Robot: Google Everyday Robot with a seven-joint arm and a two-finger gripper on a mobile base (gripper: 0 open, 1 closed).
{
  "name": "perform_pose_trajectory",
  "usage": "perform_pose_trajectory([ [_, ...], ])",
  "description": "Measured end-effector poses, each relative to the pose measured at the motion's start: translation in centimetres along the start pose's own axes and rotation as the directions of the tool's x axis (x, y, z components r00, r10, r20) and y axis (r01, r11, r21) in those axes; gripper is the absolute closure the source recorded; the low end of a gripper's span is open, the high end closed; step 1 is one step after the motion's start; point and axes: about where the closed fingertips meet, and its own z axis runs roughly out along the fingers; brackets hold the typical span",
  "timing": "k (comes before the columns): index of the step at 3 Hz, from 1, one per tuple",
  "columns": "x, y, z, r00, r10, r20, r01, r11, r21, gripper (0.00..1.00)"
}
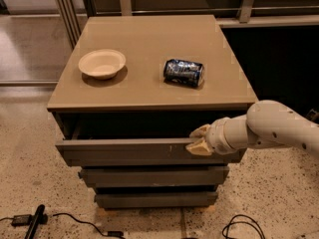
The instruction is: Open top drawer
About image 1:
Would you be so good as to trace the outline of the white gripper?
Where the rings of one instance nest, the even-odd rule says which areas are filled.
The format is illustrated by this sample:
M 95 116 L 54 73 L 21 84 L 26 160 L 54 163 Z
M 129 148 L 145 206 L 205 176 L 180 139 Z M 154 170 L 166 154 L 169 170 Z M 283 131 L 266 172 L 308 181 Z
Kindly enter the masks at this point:
M 204 124 L 190 133 L 190 137 L 199 138 L 199 140 L 188 144 L 185 148 L 191 154 L 209 156 L 213 153 L 227 155 L 235 153 L 225 136 L 225 125 L 229 118 L 217 119 L 211 125 Z

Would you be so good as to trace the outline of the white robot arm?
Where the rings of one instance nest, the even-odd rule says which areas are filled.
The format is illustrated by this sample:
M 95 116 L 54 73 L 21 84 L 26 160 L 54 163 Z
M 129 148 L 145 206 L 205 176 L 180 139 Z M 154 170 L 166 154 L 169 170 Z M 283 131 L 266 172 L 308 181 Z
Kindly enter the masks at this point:
M 195 155 L 227 155 L 240 149 L 293 146 L 319 156 L 319 125 L 276 101 L 259 101 L 247 113 L 217 119 L 190 135 L 186 149 Z

